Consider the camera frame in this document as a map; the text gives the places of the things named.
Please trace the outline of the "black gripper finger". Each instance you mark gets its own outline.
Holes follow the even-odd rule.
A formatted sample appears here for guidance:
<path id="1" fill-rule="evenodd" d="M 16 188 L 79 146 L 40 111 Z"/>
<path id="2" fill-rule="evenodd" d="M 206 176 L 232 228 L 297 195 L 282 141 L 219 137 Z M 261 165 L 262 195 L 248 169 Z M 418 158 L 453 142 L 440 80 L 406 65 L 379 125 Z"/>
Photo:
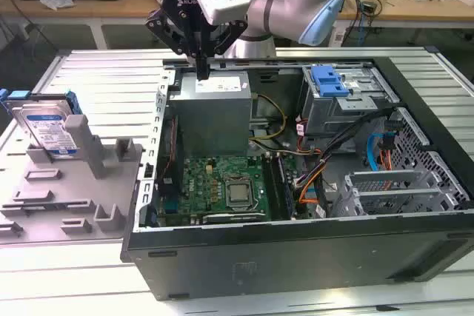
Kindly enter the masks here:
<path id="1" fill-rule="evenodd" d="M 169 17 L 163 9 L 158 9 L 147 18 L 146 27 L 174 53 L 186 55 L 196 69 L 197 79 L 202 80 L 203 56 L 190 20 L 186 10 L 178 10 L 174 17 Z"/>
<path id="2" fill-rule="evenodd" d="M 207 80 L 210 75 L 208 60 L 215 55 L 223 55 L 230 46 L 247 29 L 244 20 L 230 21 L 220 25 L 205 23 L 202 27 L 202 79 Z"/>

